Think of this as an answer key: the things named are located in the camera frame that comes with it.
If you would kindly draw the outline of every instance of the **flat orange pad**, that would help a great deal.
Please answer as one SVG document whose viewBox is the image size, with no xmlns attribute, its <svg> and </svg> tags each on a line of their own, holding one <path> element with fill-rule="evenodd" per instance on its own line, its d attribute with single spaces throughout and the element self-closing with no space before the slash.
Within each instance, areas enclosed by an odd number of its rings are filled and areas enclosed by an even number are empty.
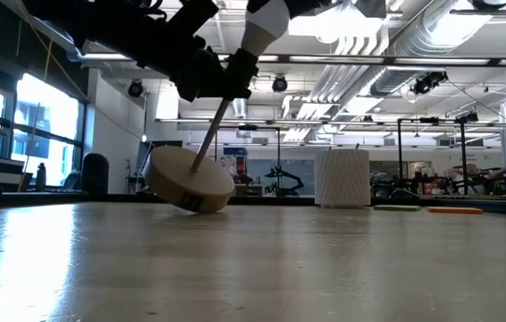
<svg viewBox="0 0 506 322">
<path fill-rule="evenodd" d="M 428 211 L 431 213 L 439 213 L 439 214 L 481 215 L 484 213 L 484 210 L 478 208 L 457 208 L 457 207 L 428 207 Z"/>
</svg>

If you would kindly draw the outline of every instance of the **wooden disc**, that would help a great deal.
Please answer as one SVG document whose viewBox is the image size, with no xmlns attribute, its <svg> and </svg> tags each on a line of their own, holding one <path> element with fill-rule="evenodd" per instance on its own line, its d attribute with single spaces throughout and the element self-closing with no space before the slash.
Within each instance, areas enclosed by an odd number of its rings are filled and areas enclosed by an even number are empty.
<svg viewBox="0 0 506 322">
<path fill-rule="evenodd" d="M 233 178 L 208 157 L 198 171 L 191 171 L 195 157 L 185 148 L 154 148 L 142 170 L 144 180 L 158 197 L 179 208 L 214 213 L 227 205 L 235 187 Z"/>
</svg>

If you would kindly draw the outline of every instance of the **green object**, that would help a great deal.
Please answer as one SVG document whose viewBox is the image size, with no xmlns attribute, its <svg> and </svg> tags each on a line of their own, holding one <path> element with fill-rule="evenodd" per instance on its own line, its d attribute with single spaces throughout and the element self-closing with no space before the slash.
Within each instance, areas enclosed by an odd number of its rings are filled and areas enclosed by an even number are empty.
<svg viewBox="0 0 506 322">
<path fill-rule="evenodd" d="M 420 206 L 396 206 L 396 205 L 379 205 L 375 206 L 374 210 L 386 211 L 420 211 Z"/>
</svg>

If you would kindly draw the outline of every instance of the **bottle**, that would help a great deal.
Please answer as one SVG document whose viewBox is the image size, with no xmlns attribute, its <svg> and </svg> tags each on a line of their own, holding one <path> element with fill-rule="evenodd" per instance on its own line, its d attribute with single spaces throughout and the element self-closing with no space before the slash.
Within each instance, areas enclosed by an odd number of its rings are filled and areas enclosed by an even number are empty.
<svg viewBox="0 0 506 322">
<path fill-rule="evenodd" d="M 46 186 L 46 168 L 44 163 L 40 163 L 37 171 L 37 187 L 35 191 L 42 192 L 45 190 Z"/>
</svg>

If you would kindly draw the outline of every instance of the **white textured cylinder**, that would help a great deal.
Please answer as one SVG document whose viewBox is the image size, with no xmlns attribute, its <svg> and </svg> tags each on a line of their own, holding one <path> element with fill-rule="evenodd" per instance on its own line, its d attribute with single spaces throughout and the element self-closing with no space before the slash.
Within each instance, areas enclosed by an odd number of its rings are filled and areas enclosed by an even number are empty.
<svg viewBox="0 0 506 322">
<path fill-rule="evenodd" d="M 368 151 L 331 149 L 315 159 L 315 203 L 326 208 L 370 205 Z"/>
</svg>

